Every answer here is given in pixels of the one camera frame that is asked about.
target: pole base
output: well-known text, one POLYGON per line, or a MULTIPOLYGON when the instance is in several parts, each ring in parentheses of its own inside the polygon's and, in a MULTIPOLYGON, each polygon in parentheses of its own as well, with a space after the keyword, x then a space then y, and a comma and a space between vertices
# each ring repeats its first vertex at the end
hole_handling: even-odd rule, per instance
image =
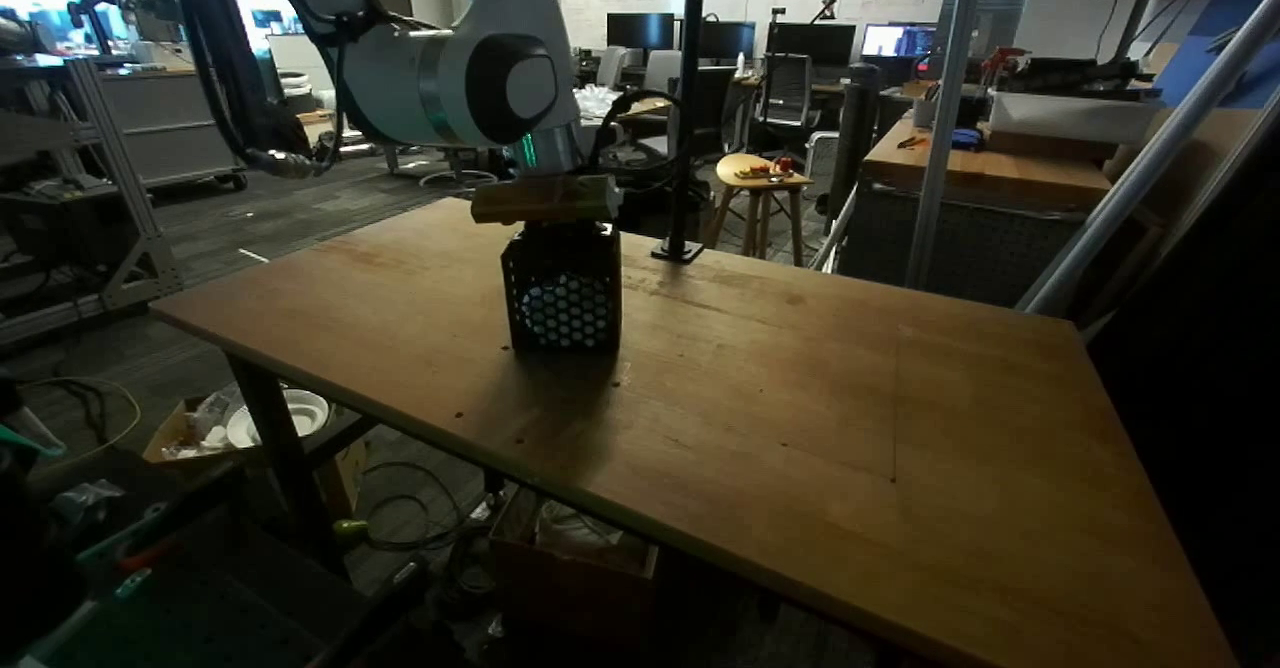
POLYGON ((691 264, 694 262, 694 258, 698 258, 698 255, 700 255, 701 252, 703 252, 701 243, 689 243, 689 241, 685 241, 685 252, 676 255, 671 252, 667 244, 667 239, 663 239, 662 243, 655 244, 654 250, 650 250, 649 255, 652 255, 652 257, 654 258, 659 258, 659 261, 671 261, 672 264, 691 264))

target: black mesh container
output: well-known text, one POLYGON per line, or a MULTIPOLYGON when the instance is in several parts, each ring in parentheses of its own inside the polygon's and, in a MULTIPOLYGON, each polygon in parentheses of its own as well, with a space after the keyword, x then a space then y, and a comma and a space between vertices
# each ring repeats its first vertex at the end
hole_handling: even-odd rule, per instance
POLYGON ((622 243, 613 227, 526 223, 502 252, 502 275, 517 351, 618 349, 622 243))

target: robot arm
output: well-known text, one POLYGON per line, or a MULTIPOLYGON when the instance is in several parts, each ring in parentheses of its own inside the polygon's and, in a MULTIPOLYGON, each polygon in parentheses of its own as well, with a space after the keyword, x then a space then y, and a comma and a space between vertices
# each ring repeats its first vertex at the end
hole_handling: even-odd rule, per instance
POLYGON ((471 0, 449 29, 376 0, 289 0, 374 139, 507 148, 521 175, 581 163, 567 31, 557 0, 471 0))

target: wooden stool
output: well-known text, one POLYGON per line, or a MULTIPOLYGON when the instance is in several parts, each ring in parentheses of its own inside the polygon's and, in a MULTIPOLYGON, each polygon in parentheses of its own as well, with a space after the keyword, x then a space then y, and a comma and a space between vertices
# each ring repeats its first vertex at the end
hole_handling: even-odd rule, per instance
POLYGON ((724 184, 724 193, 721 197, 719 207, 716 210, 716 220, 710 227, 710 238, 707 248, 716 248, 719 243, 721 230, 724 229, 724 218, 728 216, 728 203, 740 191, 749 195, 746 203, 746 230, 742 235, 742 255, 754 255, 756 258, 767 258, 769 248, 769 218, 773 212, 772 203, 782 206, 777 193, 786 191, 790 198, 791 212, 791 257, 796 266, 804 266, 804 238, 800 225, 800 191, 813 183, 800 173, 778 182, 768 179, 740 179, 737 171, 745 171, 753 166, 768 166, 768 159, 751 156, 750 154, 728 154, 716 164, 716 177, 724 184))

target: yellow cable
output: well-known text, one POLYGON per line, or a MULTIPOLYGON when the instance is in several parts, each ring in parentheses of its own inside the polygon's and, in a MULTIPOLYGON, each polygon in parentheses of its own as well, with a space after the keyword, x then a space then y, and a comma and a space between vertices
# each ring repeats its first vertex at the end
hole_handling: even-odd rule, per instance
POLYGON ((56 471, 56 468, 65 468, 67 466, 70 466, 73 463, 78 463, 82 459, 88 458, 90 456, 97 454, 100 450, 106 450, 108 448, 111 448, 113 445, 115 445, 116 443, 119 443, 119 440, 123 439, 123 436, 129 435, 129 431, 132 431, 133 427, 136 427, 140 422, 142 422, 142 408, 140 407, 137 399, 133 398, 133 394, 129 393, 129 389, 127 389, 127 386, 123 386, 123 385, 120 385, 120 384, 118 384, 115 381, 105 380, 105 378, 93 378, 93 376, 45 378, 45 380, 42 380, 42 381, 32 381, 29 384, 24 384, 23 386, 40 386, 40 385, 49 385, 49 384, 68 383, 68 381, 78 381, 78 383, 84 383, 84 384, 99 384, 99 385, 102 385, 102 386, 110 386, 110 389, 113 389, 113 390, 119 390, 120 395, 124 395, 124 399, 128 401, 129 404, 133 406, 133 422, 129 424, 128 427, 124 427, 123 431, 119 431, 119 434, 116 434, 111 440, 104 443, 102 445, 100 445, 100 447, 97 447, 97 448, 95 448, 92 450, 87 450, 86 453, 78 454, 74 458, 60 459, 59 462, 54 463, 49 468, 45 468, 44 471, 41 471, 41 473, 45 473, 45 472, 49 472, 49 471, 56 471))

